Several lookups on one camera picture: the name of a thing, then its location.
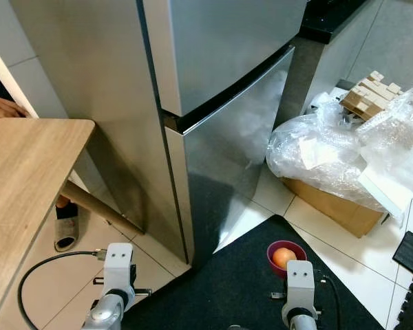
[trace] black pad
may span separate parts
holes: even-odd
[[[341,300],[342,330],[382,329],[279,215],[220,250],[200,270],[188,271],[135,305],[124,315],[123,329],[226,330],[230,325],[249,330],[287,329],[281,319],[284,303],[269,298],[271,292],[282,292],[284,286],[271,271],[266,257],[269,244],[278,240],[302,246],[314,270],[321,271],[318,276],[325,274],[333,279]],[[315,306],[323,309],[322,329],[336,330],[335,297],[328,283],[317,282]]]
[[[406,232],[394,253],[393,260],[413,272],[413,233]]]

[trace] white paper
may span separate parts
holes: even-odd
[[[306,170],[311,170],[319,165],[335,162],[338,154],[337,150],[318,139],[303,139],[300,138],[299,142],[301,159],[303,160]]]
[[[402,223],[405,211],[410,207],[413,192],[385,175],[368,166],[358,178],[365,189]]]

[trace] cardboard box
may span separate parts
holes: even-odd
[[[358,238],[371,231],[378,221],[387,216],[386,213],[365,208],[353,201],[318,190],[302,181],[287,178],[282,180],[298,197]]]

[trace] plastic bag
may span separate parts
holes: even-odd
[[[413,89],[357,129],[368,165],[413,191]]]
[[[315,113],[293,118],[271,136],[266,161],[278,177],[300,179],[367,208],[382,206],[357,181],[366,163],[355,129],[337,101],[320,105]]]

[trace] black cable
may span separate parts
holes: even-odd
[[[341,330],[341,304],[339,300],[339,294],[335,282],[327,275],[323,275],[323,278],[327,280],[332,287],[333,294],[335,296],[335,304],[337,306],[337,329]]]
[[[28,278],[28,276],[34,271],[36,270],[38,267],[44,265],[45,263],[49,263],[50,261],[56,260],[56,259],[60,259],[60,258],[64,258],[66,256],[76,256],[78,254],[89,254],[92,256],[96,256],[96,252],[95,251],[76,251],[76,252],[68,252],[68,253],[63,253],[63,254],[59,254],[57,256],[51,256],[50,258],[47,258],[43,261],[40,261],[39,263],[37,263],[36,265],[32,266],[24,275],[23,278],[20,281],[19,284],[19,289],[18,289],[18,296],[17,299],[19,301],[19,309],[20,309],[20,313],[23,316],[23,319],[26,321],[26,323],[28,324],[29,328],[31,328],[31,330],[38,330],[37,327],[35,326],[34,323],[32,323],[32,321],[29,319],[28,314],[26,313],[25,307],[23,306],[23,299],[21,297],[21,292],[23,291],[23,285],[25,284],[26,279]]]

